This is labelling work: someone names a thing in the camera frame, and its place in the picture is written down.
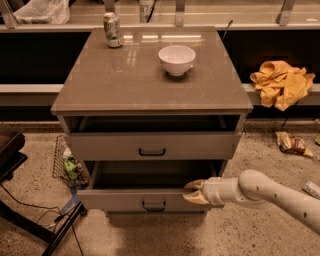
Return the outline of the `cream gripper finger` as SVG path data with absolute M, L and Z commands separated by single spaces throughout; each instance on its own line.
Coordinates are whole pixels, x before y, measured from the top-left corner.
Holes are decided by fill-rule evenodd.
M 209 204 L 208 199 L 203 195 L 203 193 L 198 190 L 190 194 L 184 194 L 183 198 L 194 204 Z
M 191 181 L 191 182 L 187 183 L 184 186 L 184 188 L 186 190 L 192 190 L 192 191 L 201 190 L 203 188 L 205 182 L 206 182 L 205 179 L 194 180 L 194 181 Z

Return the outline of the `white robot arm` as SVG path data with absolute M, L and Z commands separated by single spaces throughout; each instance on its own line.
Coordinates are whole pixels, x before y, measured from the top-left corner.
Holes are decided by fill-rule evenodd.
M 183 198 L 194 204 L 224 206 L 232 202 L 244 207 L 276 205 L 320 234 L 320 201 L 283 186 L 256 170 L 245 170 L 237 178 L 211 177 L 189 182 Z

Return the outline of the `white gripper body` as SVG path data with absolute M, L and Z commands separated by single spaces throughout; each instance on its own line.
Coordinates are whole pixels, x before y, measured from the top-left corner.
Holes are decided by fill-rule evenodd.
M 220 194 L 221 178 L 211 177 L 204 182 L 202 192 L 205 199 L 212 205 L 223 205 L 224 202 Z

